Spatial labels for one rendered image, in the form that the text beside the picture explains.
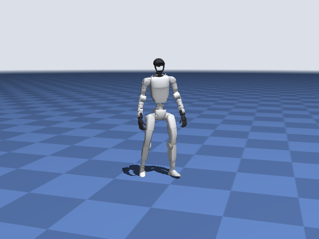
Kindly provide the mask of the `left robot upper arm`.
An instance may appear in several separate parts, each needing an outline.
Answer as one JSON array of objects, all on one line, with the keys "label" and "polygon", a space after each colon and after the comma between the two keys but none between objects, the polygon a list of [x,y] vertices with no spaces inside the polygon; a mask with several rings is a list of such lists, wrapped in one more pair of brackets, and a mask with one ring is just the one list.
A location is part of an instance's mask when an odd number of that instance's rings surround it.
[{"label": "left robot upper arm", "polygon": [[169,82],[171,83],[171,88],[173,90],[173,98],[174,99],[180,98],[175,77],[169,76]]}]

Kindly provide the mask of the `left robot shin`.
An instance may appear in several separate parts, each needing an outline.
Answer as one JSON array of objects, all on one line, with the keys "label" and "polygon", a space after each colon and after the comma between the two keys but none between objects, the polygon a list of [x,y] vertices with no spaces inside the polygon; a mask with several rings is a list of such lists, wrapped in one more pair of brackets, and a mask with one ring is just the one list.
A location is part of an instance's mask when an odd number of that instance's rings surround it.
[{"label": "left robot shin", "polygon": [[173,149],[168,149],[168,158],[169,158],[169,163],[170,163],[170,171],[175,169],[175,161],[176,161],[176,145],[173,146]]}]

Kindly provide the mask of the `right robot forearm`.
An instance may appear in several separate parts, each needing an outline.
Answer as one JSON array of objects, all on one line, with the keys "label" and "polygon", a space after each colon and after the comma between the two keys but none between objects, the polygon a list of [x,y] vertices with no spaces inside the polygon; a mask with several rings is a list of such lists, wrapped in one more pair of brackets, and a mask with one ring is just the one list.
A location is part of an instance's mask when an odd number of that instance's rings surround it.
[{"label": "right robot forearm", "polygon": [[144,103],[140,102],[141,100],[141,95],[139,96],[139,101],[138,101],[138,110],[137,110],[137,117],[140,116],[140,113],[143,113],[143,107],[144,107]]}]

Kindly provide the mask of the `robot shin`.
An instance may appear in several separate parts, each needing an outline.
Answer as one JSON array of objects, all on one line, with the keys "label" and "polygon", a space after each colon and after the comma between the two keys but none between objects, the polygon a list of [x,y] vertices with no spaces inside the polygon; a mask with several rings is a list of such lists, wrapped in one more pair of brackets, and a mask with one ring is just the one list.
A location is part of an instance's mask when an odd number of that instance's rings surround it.
[{"label": "robot shin", "polygon": [[169,163],[170,163],[170,171],[175,169],[175,161],[176,161],[176,145],[173,146],[173,149],[168,149],[168,158],[169,158]]},{"label": "robot shin", "polygon": [[148,149],[148,147],[144,147],[144,143],[143,143],[141,168],[142,168],[142,166],[144,168],[145,162],[148,158],[148,154],[149,154],[149,149]]}]

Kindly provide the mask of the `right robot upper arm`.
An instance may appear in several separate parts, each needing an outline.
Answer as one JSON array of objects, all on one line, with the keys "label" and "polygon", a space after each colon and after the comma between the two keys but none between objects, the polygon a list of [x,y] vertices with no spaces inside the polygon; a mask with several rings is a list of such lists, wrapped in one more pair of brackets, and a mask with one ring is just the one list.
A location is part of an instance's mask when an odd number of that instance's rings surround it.
[{"label": "right robot upper arm", "polygon": [[148,78],[144,78],[143,79],[143,82],[142,82],[142,87],[141,87],[141,100],[140,101],[146,101],[146,92],[147,92],[147,89],[148,89],[148,85],[151,83],[151,77],[148,77]]}]

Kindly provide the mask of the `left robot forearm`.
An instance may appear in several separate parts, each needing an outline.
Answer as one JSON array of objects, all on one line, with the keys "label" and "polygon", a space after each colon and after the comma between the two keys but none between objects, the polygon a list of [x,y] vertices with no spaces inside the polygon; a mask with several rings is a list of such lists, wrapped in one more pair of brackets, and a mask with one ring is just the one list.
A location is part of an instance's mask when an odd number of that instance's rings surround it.
[{"label": "left robot forearm", "polygon": [[[180,93],[179,93],[179,95],[180,95]],[[181,96],[180,96],[179,99],[176,100],[176,103],[177,103],[178,109],[182,110],[182,113],[185,113],[184,106],[183,106],[183,103],[182,103],[182,100],[181,100]]]}]

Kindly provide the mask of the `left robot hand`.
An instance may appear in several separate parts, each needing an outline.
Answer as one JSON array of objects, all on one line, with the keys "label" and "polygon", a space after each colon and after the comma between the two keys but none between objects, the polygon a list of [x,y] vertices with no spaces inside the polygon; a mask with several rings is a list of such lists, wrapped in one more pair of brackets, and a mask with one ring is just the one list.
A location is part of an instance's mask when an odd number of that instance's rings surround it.
[{"label": "left robot hand", "polygon": [[179,110],[179,113],[181,115],[181,120],[180,120],[179,123],[181,123],[181,121],[182,121],[182,126],[181,127],[185,127],[187,125],[185,113],[182,113],[182,110]]}]

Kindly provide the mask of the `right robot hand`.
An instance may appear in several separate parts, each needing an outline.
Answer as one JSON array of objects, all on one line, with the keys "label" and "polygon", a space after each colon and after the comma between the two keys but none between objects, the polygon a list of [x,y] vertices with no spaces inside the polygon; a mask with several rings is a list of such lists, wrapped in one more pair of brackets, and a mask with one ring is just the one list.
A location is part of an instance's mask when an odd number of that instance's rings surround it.
[{"label": "right robot hand", "polygon": [[138,120],[139,128],[140,128],[141,130],[146,130],[146,128],[144,128],[144,126],[143,126],[143,124],[144,124],[144,125],[146,125],[146,124],[143,122],[142,118],[143,118],[143,114],[140,113],[140,116],[138,117],[138,119],[139,119],[139,120]]}]

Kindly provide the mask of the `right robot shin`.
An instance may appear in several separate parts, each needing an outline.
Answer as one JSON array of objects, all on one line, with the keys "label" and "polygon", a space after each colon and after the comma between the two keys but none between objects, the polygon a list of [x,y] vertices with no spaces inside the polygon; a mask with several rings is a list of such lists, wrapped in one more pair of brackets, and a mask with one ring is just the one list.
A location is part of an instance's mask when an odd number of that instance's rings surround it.
[{"label": "right robot shin", "polygon": [[149,154],[149,149],[148,149],[148,147],[144,147],[144,143],[143,143],[141,168],[142,168],[142,166],[144,168],[145,162],[148,158],[148,154]]}]

